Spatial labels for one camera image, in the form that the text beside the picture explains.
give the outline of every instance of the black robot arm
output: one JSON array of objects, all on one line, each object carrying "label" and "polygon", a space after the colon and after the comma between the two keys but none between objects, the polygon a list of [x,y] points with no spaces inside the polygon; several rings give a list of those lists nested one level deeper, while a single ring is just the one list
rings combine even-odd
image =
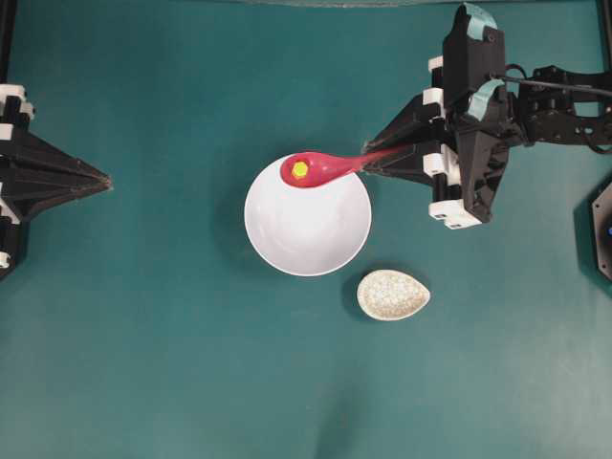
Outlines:
[{"label": "black robot arm", "polygon": [[[431,88],[415,97],[364,147],[405,149],[366,170],[431,186],[429,214],[451,229],[489,223],[513,146],[582,144],[598,153],[612,143],[612,74],[556,67],[527,78],[507,65],[504,33],[474,5],[455,14],[443,55],[429,61]],[[511,69],[523,77],[506,75]],[[518,96],[509,83],[518,83]],[[598,117],[580,117],[578,102],[599,102]]]}]

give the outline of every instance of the teal table surface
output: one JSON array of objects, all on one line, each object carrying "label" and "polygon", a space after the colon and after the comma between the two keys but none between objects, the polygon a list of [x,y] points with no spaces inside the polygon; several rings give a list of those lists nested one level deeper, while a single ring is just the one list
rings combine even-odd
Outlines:
[{"label": "teal table surface", "polygon": [[[455,8],[21,2],[32,131],[114,190],[39,216],[0,284],[0,457],[611,457],[587,209],[610,158],[517,148],[493,222],[458,231],[428,188],[364,177],[366,246],[319,278],[275,271],[244,231],[266,164],[356,154],[428,86]],[[595,1],[486,8],[509,62],[603,69]],[[377,268],[430,303],[368,319],[356,286]]]}]

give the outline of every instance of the spoon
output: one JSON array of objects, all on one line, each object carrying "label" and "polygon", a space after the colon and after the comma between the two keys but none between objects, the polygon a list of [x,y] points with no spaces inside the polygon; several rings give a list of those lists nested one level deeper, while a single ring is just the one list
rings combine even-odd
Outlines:
[{"label": "spoon", "polygon": [[350,157],[328,155],[318,151],[302,151],[284,161],[280,166],[280,177],[287,185],[299,188],[321,186],[347,174],[359,172],[366,164],[397,153],[405,147],[406,145],[402,145]]}]

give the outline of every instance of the cable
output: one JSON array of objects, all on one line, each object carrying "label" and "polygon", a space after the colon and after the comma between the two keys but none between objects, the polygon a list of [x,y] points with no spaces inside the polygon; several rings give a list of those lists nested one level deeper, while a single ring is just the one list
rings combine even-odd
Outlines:
[{"label": "cable", "polygon": [[506,72],[508,72],[509,70],[517,70],[518,72],[520,72],[521,74],[523,74],[523,78],[527,77],[527,74],[525,73],[525,69],[523,69],[520,65],[518,64],[508,64],[506,66]]},{"label": "cable", "polygon": [[540,86],[542,88],[553,88],[553,89],[564,89],[566,91],[575,91],[577,93],[589,93],[604,96],[606,98],[612,98],[612,91],[606,91],[605,89],[589,88],[586,86],[575,86],[572,84],[560,84],[560,83],[549,83],[548,81],[537,81],[534,79],[515,78],[513,76],[505,75],[493,75],[493,78],[498,78],[503,81],[510,83],[525,84],[528,86]]}]

